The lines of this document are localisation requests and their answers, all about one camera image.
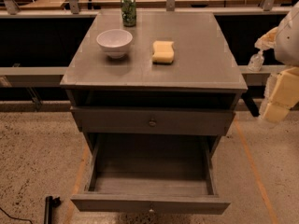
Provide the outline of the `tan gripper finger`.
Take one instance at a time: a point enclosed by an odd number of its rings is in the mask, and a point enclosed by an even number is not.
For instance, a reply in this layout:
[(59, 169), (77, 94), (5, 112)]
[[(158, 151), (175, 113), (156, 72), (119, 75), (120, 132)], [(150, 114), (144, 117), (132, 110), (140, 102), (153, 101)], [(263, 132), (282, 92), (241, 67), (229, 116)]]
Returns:
[(299, 68), (285, 69), (267, 79), (261, 119), (271, 123), (284, 120), (299, 102)]

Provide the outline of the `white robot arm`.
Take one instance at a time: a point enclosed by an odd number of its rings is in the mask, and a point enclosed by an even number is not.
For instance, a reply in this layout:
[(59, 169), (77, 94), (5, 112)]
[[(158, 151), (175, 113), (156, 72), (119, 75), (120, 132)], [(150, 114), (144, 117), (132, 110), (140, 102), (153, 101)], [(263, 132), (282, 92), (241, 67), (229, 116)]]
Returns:
[(261, 119), (279, 123), (299, 102), (299, 2), (280, 22), (255, 43), (257, 49), (273, 49), (275, 59), (287, 69), (267, 80), (268, 94), (260, 109)]

